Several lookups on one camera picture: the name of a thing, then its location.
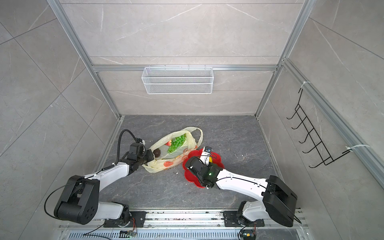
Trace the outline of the red flower-shaped plastic bowl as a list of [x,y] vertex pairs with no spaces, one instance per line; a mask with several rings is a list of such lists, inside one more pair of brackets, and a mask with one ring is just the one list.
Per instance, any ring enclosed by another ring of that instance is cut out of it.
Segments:
[[[188,156],[183,157],[183,169],[185,170],[184,176],[188,182],[194,183],[198,188],[204,188],[201,186],[198,178],[193,175],[188,168],[186,167],[187,160],[189,160],[192,157],[199,157],[201,153],[203,152],[203,149],[200,150],[193,150],[191,151]],[[211,160],[213,164],[217,164],[219,167],[224,168],[224,164],[222,163],[221,156],[218,153],[212,152],[211,153]]]

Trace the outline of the dark brown round fake fruit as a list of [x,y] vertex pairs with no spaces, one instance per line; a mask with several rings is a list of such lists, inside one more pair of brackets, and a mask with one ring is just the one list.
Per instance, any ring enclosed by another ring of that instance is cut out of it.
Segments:
[[153,150],[153,154],[154,154],[155,158],[159,158],[161,156],[161,150],[155,149],[155,150]]

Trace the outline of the cream plastic bag fruit print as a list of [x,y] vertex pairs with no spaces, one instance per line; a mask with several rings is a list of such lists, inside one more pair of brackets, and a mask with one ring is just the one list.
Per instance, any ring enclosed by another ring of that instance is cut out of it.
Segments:
[[[166,143],[175,137],[186,134],[186,141],[184,144],[177,149],[175,152],[169,154],[168,146]],[[154,143],[150,149],[160,149],[161,156],[155,158],[153,161],[143,165],[144,169],[149,173],[158,173],[163,170],[170,169],[175,167],[183,162],[183,157],[188,156],[188,154],[196,150],[203,142],[203,131],[200,128],[196,127],[187,127],[177,132],[172,132],[165,137],[161,138],[159,141]]]

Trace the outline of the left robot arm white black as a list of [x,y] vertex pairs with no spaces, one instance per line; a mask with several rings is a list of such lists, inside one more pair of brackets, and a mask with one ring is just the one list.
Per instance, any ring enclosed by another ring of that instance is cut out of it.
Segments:
[[128,225],[132,219],[129,206],[100,202],[100,191],[154,159],[152,150],[143,143],[133,143],[117,163],[93,174],[72,176],[59,197],[54,217],[81,225],[93,220],[106,220],[120,227]]

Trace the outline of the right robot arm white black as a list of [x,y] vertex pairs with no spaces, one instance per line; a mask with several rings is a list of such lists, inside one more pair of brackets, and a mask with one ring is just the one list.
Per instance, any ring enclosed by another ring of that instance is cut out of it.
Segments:
[[248,226],[257,221],[271,219],[291,228],[296,220],[298,196],[277,176],[257,179],[234,174],[215,163],[203,163],[199,157],[183,162],[186,178],[198,187],[233,191],[253,198],[241,202],[232,217],[236,224]]

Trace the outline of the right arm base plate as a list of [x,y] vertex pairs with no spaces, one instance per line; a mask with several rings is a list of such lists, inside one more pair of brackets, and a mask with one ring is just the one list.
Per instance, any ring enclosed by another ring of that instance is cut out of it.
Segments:
[[254,222],[247,220],[238,214],[237,211],[223,211],[224,225],[225,227],[264,227],[265,222],[263,219],[258,219]]

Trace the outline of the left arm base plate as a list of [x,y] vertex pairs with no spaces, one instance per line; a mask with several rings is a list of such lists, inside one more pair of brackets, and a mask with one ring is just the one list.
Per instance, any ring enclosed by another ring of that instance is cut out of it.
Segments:
[[123,214],[117,220],[105,220],[104,228],[142,228],[146,220],[147,212],[135,211],[129,214]]

